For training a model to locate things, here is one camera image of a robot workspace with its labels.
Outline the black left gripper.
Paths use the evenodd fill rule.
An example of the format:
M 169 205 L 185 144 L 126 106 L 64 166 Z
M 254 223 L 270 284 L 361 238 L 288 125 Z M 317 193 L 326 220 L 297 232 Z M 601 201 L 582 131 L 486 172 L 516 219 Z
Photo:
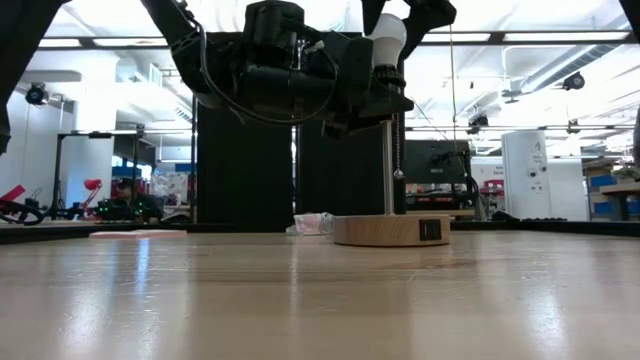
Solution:
M 347 42 L 339 67 L 292 70 L 252 65 L 243 73 L 223 70 L 219 88 L 252 113 L 235 110 L 243 122 L 323 120 L 325 136 L 344 138 L 414 108 L 402 94 L 406 82 L 397 66 L 375 65 L 373 55 L 372 40 L 354 38 Z

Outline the white lightbulb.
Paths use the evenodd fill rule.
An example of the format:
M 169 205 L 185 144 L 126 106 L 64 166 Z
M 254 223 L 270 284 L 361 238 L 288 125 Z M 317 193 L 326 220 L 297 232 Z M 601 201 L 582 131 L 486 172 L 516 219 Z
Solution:
M 396 67 L 407 41 L 407 30 L 402 19 L 383 13 L 367 38 L 373 42 L 372 64 L 374 67 Z

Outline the wooden base table lamp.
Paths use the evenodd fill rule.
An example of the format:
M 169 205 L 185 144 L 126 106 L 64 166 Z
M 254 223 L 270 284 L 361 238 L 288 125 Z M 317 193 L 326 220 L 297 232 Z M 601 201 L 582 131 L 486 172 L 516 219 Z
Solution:
M 396 214 L 395 189 L 400 179 L 400 162 L 394 147 L 401 142 L 392 128 L 399 114 L 382 122 L 382 177 L 373 178 L 372 164 L 353 164 L 346 180 L 335 187 L 338 202 L 334 211 L 333 239 L 339 245 L 370 247 L 420 247 L 450 243 L 451 220 L 446 214 Z

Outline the black overhead beam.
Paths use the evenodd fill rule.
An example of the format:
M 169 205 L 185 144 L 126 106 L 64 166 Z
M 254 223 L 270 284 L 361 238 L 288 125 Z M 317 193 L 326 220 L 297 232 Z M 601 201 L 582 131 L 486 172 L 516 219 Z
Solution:
M 630 45 L 640 44 L 632 30 L 589 31 L 491 31 L 491 32 L 432 32 L 423 37 L 421 46 L 564 46 L 564 45 Z M 162 37 L 47 37 L 40 51 L 80 50 L 165 50 Z

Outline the black partition panel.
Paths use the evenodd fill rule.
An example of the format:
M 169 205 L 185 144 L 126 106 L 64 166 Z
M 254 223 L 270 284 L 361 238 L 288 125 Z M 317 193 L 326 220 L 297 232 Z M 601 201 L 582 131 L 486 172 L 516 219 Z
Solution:
M 282 232 L 291 225 L 291 128 L 199 104 L 197 133 L 198 223 L 231 232 Z
M 337 32 L 324 32 L 324 52 L 339 67 L 347 42 L 362 36 Z M 329 65 L 323 55 L 314 52 L 305 57 L 304 68 Z M 323 120 L 310 120 L 297 127 L 295 202 L 297 214 L 331 213 L 336 206 L 335 187 L 346 180 L 345 172 L 353 164 L 376 167 L 373 178 L 382 177 L 382 150 L 380 125 L 353 133 L 344 138 L 331 138 L 323 134 Z

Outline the black monitor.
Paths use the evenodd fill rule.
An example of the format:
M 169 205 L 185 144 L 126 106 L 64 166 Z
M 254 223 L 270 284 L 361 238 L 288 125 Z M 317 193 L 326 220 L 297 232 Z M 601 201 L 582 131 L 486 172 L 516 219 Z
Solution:
M 467 141 L 407 140 L 404 174 L 412 184 L 465 184 L 470 171 Z

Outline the clear plastic packet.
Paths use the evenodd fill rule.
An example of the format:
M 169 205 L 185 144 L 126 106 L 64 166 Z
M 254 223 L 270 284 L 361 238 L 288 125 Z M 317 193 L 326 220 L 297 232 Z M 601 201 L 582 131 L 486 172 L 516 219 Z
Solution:
M 285 230 L 291 236 L 328 235 L 333 232 L 333 215 L 330 213 L 307 213 L 294 216 L 294 224 Z

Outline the white standing kiosk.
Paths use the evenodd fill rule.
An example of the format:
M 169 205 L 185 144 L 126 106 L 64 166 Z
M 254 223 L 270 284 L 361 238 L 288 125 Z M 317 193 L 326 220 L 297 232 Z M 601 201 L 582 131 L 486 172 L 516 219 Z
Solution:
M 506 211 L 520 219 L 551 216 L 545 134 L 516 131 L 502 136 Z

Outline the shelf with blue bins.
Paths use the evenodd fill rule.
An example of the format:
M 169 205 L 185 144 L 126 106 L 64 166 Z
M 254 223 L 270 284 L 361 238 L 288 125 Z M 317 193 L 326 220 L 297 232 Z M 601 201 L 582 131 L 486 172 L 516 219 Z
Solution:
M 583 162 L 591 221 L 640 222 L 640 181 L 618 178 L 623 167 L 612 159 Z

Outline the person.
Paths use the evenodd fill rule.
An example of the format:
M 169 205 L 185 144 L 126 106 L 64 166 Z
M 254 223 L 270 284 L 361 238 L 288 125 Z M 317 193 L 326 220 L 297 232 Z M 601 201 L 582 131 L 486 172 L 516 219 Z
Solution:
M 102 200 L 94 208 L 95 215 L 103 221 L 159 222 L 163 211 L 156 199 L 134 189 L 131 178 L 122 178 L 116 186 L 116 196 Z

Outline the red desk lamp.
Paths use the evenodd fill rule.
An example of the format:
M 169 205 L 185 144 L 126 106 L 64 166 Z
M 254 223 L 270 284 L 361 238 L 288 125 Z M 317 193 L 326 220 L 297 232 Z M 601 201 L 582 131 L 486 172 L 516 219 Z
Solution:
M 84 186 L 85 189 L 89 192 L 89 195 L 87 199 L 82 203 L 82 208 L 85 211 L 89 211 L 91 209 L 91 203 L 102 189 L 103 183 L 101 179 L 86 179 L 84 181 Z

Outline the pale pink sticky note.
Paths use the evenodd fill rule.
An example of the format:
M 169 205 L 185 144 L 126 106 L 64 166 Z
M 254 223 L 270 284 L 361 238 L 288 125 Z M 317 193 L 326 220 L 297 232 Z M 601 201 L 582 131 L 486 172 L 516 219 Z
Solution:
M 144 239 L 149 235 L 139 231 L 114 231 L 114 232 L 94 232 L 89 235 L 92 240 L 123 240 L 123 239 Z

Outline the black metal stand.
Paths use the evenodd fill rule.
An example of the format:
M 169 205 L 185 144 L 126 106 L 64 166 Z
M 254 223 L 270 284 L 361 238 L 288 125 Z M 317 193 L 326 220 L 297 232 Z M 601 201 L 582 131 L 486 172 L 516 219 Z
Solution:
M 54 170 L 54 185 L 52 190 L 52 201 L 51 201 L 51 205 L 49 206 L 49 209 L 45 212 L 44 216 L 49 217 L 52 221 L 55 221 L 63 213 L 63 211 L 59 209 L 59 199 L 61 194 L 60 169 L 61 169 L 61 160 L 62 160 L 63 141 L 67 137 L 86 137 L 89 139 L 131 137 L 133 139 L 134 167 L 137 167 L 138 160 L 139 160 L 139 154 L 138 154 L 139 144 L 143 135 L 144 135 L 144 132 L 142 130 L 113 130 L 113 131 L 73 130 L 68 133 L 58 133 L 56 137 L 55 170 Z

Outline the red and black device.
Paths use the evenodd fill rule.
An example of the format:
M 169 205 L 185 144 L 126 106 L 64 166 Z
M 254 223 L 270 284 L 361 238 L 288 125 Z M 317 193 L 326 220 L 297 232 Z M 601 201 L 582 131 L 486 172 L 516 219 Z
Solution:
M 45 216 L 39 209 L 39 203 L 26 198 L 23 203 L 18 198 L 26 193 L 22 185 L 17 185 L 0 196 L 0 220 L 15 225 L 35 226 L 43 222 Z

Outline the black aluminium table frame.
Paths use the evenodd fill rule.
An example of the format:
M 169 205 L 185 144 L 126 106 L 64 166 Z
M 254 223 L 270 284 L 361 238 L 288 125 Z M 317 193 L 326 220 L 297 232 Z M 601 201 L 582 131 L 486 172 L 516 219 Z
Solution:
M 589 235 L 609 235 L 640 237 L 640 222 L 575 222 L 575 221 L 506 221 L 506 222 L 463 222 L 451 223 L 453 231 L 540 231 L 556 233 L 576 233 Z M 186 230 L 188 233 L 266 233 L 284 234 L 285 230 L 273 225 L 236 226 L 229 224 L 133 224 L 112 223 L 75 225 L 53 223 L 36 226 L 0 224 L 0 245 L 31 242 L 46 242 L 64 239 L 87 238 L 93 232 L 124 232 L 135 230 Z

